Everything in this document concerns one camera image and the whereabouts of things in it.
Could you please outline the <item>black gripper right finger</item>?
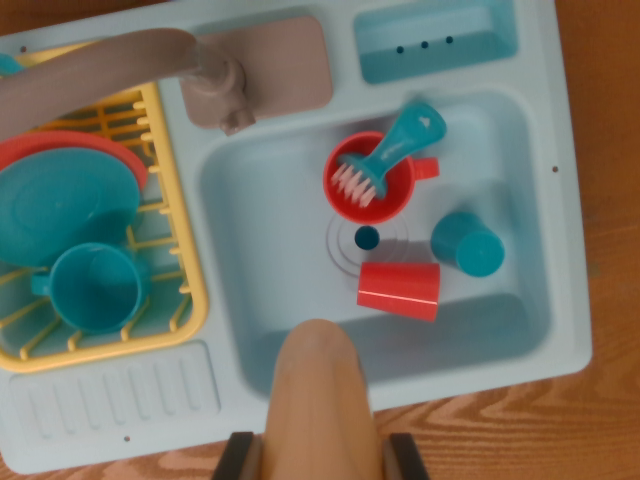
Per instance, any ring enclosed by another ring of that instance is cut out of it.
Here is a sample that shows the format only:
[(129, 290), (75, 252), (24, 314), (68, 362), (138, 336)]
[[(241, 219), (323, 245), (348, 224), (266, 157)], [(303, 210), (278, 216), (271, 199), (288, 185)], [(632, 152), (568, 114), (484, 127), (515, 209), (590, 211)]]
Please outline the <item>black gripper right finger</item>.
[(386, 480), (429, 480), (414, 438), (409, 433), (393, 433), (383, 441), (384, 478)]

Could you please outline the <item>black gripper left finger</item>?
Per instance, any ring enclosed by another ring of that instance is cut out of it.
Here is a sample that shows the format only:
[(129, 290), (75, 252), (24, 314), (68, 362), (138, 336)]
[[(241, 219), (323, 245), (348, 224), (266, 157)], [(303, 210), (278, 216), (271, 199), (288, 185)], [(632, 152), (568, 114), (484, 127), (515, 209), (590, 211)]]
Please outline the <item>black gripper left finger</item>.
[(227, 441), (214, 470), (213, 480), (256, 480), (260, 478), (262, 440), (252, 432), (234, 432)]

